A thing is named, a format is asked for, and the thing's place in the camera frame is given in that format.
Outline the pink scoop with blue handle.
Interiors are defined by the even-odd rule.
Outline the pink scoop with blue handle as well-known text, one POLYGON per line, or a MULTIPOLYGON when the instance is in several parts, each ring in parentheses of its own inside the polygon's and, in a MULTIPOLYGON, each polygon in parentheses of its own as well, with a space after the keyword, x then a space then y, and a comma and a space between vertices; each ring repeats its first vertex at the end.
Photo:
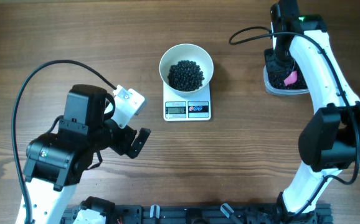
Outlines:
POLYGON ((285 86, 288 86, 288 85, 292 85, 294 83, 296 83, 298 80, 298 74, 297 74, 297 71, 292 71, 290 72, 290 74, 286 77, 286 79, 284 79, 284 84, 285 86))

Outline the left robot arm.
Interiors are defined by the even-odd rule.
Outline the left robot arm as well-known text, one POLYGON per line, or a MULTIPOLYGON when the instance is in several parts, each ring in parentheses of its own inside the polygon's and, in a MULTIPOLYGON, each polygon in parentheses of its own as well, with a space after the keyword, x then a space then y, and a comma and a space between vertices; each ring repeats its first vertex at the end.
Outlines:
POLYGON ((78 84, 68 92, 65 110, 52 127, 31 141, 23 173, 27 196, 17 223, 60 223, 84 171, 100 166, 101 151, 112 149, 131 159, 138 156, 150 129, 128 126, 146 99, 134 89, 105 89, 78 84))

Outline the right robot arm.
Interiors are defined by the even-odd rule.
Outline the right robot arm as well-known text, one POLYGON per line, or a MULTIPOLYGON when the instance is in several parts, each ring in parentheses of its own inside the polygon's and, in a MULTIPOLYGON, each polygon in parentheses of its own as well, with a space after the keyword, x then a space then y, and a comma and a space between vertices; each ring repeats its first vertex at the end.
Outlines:
POLYGON ((298 140, 301 164, 277 201, 282 222, 300 222, 312 215, 331 180, 351 185, 357 178, 360 99, 339 68, 321 16, 302 16, 296 1, 278 1, 270 16, 273 47, 264 52, 263 74, 302 75, 314 109, 298 140))

